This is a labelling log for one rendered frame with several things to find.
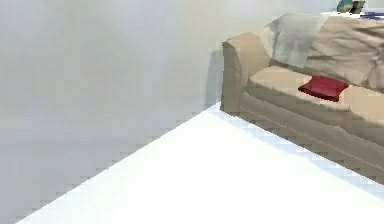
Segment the beige sofa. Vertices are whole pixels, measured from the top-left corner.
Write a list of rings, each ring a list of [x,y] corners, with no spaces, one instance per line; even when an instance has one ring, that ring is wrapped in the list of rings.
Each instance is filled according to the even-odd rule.
[[[327,16],[303,68],[260,34],[226,40],[221,109],[384,185],[384,21]],[[300,92],[313,76],[349,85],[338,102]]]

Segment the grey blanket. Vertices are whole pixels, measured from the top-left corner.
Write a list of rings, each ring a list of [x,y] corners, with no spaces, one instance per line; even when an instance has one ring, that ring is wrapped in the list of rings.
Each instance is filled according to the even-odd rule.
[[[323,15],[286,13],[267,24],[260,39],[271,59],[303,68],[315,36],[327,19]]]

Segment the red cushion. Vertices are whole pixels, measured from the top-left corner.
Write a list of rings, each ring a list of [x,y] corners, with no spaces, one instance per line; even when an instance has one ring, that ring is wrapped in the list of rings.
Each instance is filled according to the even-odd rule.
[[[316,98],[338,102],[340,94],[348,87],[347,83],[339,80],[324,76],[313,76],[307,83],[301,85],[298,90]]]

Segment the white table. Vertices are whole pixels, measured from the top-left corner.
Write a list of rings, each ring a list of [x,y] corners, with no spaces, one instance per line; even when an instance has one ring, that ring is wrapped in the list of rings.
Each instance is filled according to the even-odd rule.
[[[364,18],[360,17],[360,15],[363,14],[363,13],[364,12],[361,12],[360,14],[351,14],[349,12],[340,13],[340,12],[333,11],[333,12],[322,12],[321,15],[325,15],[325,16],[340,16],[340,17],[364,19]]]

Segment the teal round object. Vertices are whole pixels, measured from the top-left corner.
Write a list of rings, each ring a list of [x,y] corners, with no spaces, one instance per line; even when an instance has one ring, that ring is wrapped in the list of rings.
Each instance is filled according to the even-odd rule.
[[[346,13],[351,10],[353,6],[353,0],[340,0],[337,4],[336,11],[340,13]]]

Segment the purple flat object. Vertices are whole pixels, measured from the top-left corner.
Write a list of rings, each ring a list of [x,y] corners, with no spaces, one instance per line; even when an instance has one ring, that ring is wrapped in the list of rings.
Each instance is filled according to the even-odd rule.
[[[384,12],[364,12],[360,17],[364,19],[384,20]]]

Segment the dark tilted frame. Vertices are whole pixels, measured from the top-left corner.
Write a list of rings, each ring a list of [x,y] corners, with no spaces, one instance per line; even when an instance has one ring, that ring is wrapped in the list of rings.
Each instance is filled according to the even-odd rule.
[[[365,4],[364,0],[355,0],[352,4],[352,8],[350,9],[350,13],[360,14],[364,7],[364,4]]]

